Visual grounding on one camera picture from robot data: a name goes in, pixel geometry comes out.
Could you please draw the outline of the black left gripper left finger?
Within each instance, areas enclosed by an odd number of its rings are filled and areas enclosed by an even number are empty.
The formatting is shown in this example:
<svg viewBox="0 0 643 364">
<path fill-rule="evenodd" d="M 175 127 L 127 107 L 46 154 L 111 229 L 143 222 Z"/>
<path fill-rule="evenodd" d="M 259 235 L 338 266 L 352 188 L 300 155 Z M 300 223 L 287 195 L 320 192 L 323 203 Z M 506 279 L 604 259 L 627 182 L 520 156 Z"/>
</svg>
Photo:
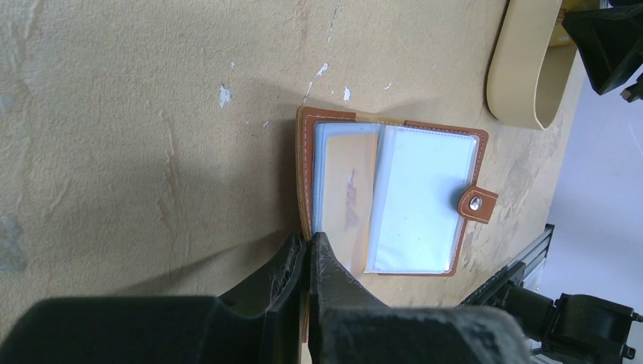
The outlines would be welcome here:
<svg viewBox="0 0 643 364">
<path fill-rule="evenodd" d="M 222 295 L 42 300 L 1 345 L 3 363 L 297 363 L 306 242 L 290 235 Z"/>
</svg>

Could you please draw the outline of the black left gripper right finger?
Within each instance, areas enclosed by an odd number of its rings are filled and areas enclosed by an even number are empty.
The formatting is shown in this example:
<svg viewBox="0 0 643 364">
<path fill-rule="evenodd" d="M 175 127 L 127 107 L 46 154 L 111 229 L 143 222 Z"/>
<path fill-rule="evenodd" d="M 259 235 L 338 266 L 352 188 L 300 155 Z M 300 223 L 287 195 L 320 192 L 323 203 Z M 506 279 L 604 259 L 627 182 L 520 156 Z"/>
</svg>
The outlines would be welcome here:
<svg viewBox="0 0 643 364">
<path fill-rule="evenodd" d="M 516 320 L 488 306 L 391 307 L 312 237 L 309 351 L 314 363 L 530 363 Z"/>
</svg>

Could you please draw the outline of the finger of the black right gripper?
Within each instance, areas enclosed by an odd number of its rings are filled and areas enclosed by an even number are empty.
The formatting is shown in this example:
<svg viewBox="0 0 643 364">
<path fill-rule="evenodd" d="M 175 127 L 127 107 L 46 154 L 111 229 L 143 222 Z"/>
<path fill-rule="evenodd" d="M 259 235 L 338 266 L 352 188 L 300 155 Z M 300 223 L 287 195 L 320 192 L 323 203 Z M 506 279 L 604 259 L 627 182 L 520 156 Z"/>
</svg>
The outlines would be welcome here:
<svg viewBox="0 0 643 364">
<path fill-rule="evenodd" d="M 642 2 L 572 11 L 562 26 L 576 44 L 592 89 L 604 95 L 642 69 Z"/>
</svg>

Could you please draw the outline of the brown leather card holder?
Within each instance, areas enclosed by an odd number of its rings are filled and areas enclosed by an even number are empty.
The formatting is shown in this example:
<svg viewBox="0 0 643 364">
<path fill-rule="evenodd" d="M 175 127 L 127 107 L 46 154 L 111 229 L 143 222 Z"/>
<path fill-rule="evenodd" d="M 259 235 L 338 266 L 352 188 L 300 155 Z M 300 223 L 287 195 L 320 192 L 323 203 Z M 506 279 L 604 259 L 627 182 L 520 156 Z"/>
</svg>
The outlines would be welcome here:
<svg viewBox="0 0 643 364">
<path fill-rule="evenodd" d="M 454 275 L 467 224 L 488 223 L 498 198 L 477 184 L 488 133 L 300 107 L 296 113 L 296 179 L 306 239 L 325 234 L 321 219 L 328 139 L 360 133 L 378 135 L 363 273 Z"/>
</svg>

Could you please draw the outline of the yellow credit card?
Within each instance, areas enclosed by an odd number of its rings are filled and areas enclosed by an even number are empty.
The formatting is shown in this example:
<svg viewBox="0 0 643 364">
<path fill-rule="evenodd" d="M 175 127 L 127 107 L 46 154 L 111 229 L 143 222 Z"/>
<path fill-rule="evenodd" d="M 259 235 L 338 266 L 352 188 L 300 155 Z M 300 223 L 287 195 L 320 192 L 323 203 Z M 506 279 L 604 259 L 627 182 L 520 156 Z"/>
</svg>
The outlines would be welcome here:
<svg viewBox="0 0 643 364">
<path fill-rule="evenodd" d="M 359 277 L 369 242 L 378 135 L 331 136 L 326 146 L 321 231 L 340 264 Z"/>
</svg>

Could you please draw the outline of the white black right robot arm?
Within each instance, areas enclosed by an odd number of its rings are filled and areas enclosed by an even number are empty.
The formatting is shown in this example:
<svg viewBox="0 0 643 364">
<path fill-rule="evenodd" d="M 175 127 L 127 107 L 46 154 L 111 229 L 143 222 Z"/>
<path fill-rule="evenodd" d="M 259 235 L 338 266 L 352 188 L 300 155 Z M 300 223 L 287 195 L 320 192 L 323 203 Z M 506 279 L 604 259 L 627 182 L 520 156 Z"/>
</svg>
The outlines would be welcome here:
<svg viewBox="0 0 643 364">
<path fill-rule="evenodd" d="M 576 44 L 589 83 L 600 96 L 622 86 L 642 66 L 642 3 L 611 1 L 605 8 L 571 10 L 562 28 Z M 507 280 L 496 307 L 513 316 L 526 336 L 541 343 L 533 350 L 564 363 L 621 363 L 634 359 L 626 344 L 641 315 L 618 303 L 583 294 L 551 300 Z"/>
</svg>

